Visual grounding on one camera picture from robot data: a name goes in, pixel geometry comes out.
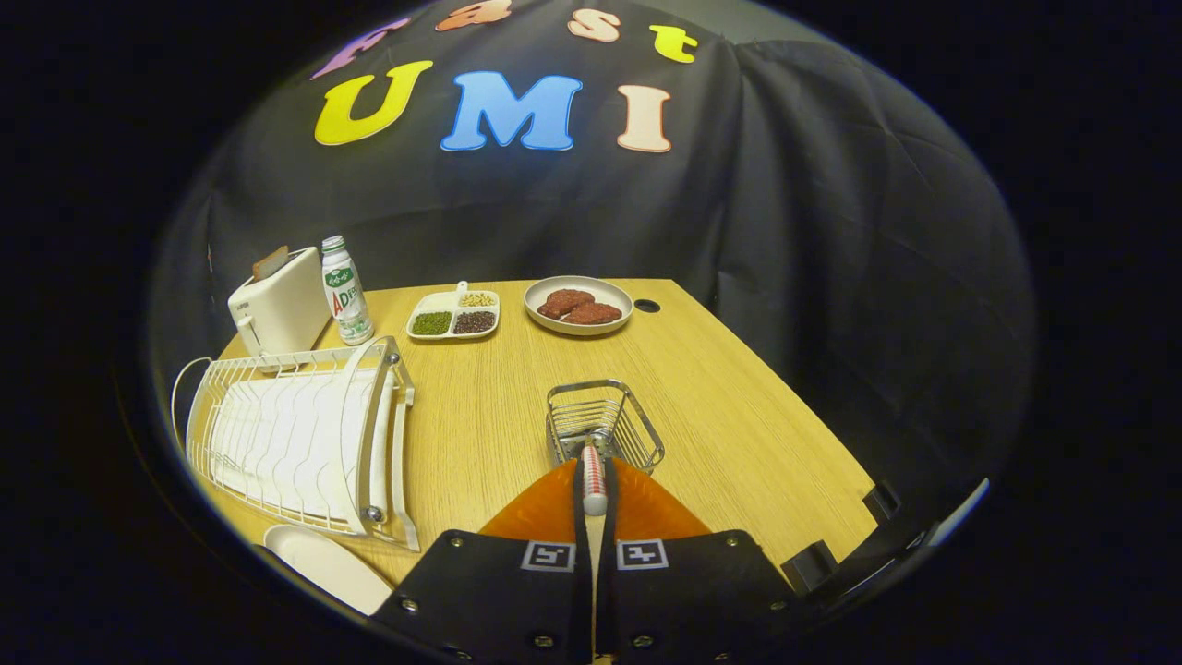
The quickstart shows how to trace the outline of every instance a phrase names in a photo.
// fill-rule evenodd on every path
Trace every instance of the burger patty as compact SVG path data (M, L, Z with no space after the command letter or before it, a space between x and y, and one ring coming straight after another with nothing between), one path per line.
M546 298L545 304L538 307L538 313L545 315L546 318L558 320L564 314L570 313L570 311L574 307L593 301L595 295L587 293L586 291L579 291L577 288L559 288Z
M596 325L598 322L611 322L621 315L624 315L624 312L611 305L605 305L603 302L584 302L571 309L571 313L566 314L566 318L563 318L563 322Z

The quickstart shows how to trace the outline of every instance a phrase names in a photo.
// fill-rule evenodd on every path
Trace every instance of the foam letter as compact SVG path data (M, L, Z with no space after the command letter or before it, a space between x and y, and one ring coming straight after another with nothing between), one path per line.
M309 80L316 80L322 76L329 73L330 71L336 71L348 65L349 63L353 61L355 58L357 58L357 53L361 53L362 51L369 51L375 44L382 41L382 38L385 37L385 33L392 30L398 30L400 27L409 22L410 19L402 19L398 21L394 21L392 24L385 27L379 27L375 30L374 32L366 34L365 37L362 37L361 39L350 41L349 46L342 48L339 53L337 53L336 56L332 57L331 60L329 60L329 64L324 65L324 69L313 73L312 78L310 78Z
M628 125L616 142L629 150L668 152L673 143L661 130L661 104L669 93L647 85L621 85L616 90L628 99Z
M512 13L509 12L511 2L512 0L486 0L485 2L468 5L452 12L448 18L435 26L435 30L447 32L466 25L499 21Z
M615 41L619 39L619 31L612 26L619 25L619 17L600 12L598 9L576 9L571 17L573 21L566 24L571 34L586 37L596 41Z
M693 63L694 57L686 53L683 46L697 46L697 40L686 37L686 31L669 25L650 25L649 30L657 33L657 39L652 44L657 53L675 63Z
M385 100L382 107L374 115L353 119L351 116L353 103L362 87L374 80L372 74L351 78L324 94L324 109L320 110L320 118L316 120L316 139L325 145L340 145L350 141L357 141L368 136L374 136L394 120L398 119L402 111L407 110L407 102L410 99L410 91L415 89L418 74L430 69L434 63L430 60L418 60L407 63L385 72L390 77L390 87L385 91Z
M480 132L480 118L488 120L493 137L504 148L532 118L521 144L534 150L569 150L574 141L566 133L571 99L583 82L565 76L538 79L520 99L500 72L461 73L455 84L463 89L455 111L455 128L440 143L444 150L476 150L488 141Z

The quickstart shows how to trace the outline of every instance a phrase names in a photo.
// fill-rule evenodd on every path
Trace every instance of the letter m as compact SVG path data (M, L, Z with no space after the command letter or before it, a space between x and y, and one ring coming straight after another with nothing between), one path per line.
M500 72L468 72L455 77L463 92L455 111L455 128L440 143L444 150L476 150L488 138L480 132L483 117L493 137L504 148L513 142L526 120L530 131L521 144L533 150L569 150L574 141L566 133L571 99L583 82L565 76L547 76L538 80L520 99Z

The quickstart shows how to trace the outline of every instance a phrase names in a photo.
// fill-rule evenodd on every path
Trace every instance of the metal wire basket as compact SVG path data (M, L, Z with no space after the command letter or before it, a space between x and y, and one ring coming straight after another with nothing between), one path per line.
M415 387L394 338L200 360L209 367L177 433L197 476L288 522L418 550L402 484Z
M649 475L664 459L661 437L622 382L558 386L546 399L546 433L556 464L577 458L589 444L602 457L618 457Z

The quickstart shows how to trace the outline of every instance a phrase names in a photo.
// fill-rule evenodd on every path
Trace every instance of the soybean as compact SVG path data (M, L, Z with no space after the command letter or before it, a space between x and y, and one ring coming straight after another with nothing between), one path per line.
M462 307L486 307L493 304L493 296L488 293L465 293L460 298L460 306Z

